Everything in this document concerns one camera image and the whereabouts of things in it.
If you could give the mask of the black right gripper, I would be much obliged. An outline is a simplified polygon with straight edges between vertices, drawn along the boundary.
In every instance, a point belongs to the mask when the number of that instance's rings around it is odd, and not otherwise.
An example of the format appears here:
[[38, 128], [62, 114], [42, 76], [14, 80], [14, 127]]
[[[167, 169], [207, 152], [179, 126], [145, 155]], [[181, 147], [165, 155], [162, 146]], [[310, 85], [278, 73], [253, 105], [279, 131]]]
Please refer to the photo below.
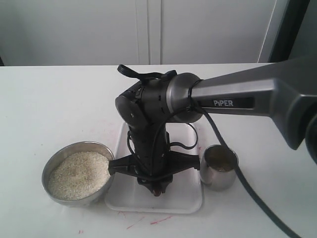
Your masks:
[[179, 142], [170, 142], [165, 124], [152, 124], [142, 130], [129, 126], [127, 147], [130, 154], [108, 163], [110, 175], [120, 173], [137, 178], [139, 185], [146, 187], [151, 193], [160, 188], [165, 193], [173, 181], [173, 175], [190, 169], [200, 170], [198, 155], [190, 155], [172, 151], [172, 146], [191, 149]]

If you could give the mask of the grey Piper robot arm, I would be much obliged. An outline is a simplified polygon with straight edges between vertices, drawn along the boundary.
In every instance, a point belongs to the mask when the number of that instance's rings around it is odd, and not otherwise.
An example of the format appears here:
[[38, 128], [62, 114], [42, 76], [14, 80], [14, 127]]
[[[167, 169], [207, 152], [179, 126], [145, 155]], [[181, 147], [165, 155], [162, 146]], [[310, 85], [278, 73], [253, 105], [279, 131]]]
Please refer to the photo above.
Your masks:
[[167, 123], [193, 123], [203, 113], [270, 117], [291, 149], [306, 143], [317, 157], [317, 58], [309, 56], [210, 79], [192, 73], [118, 72], [137, 82], [115, 100], [127, 123], [131, 153], [110, 162], [111, 175], [136, 177], [158, 196], [174, 174], [199, 169], [198, 156], [171, 151]]

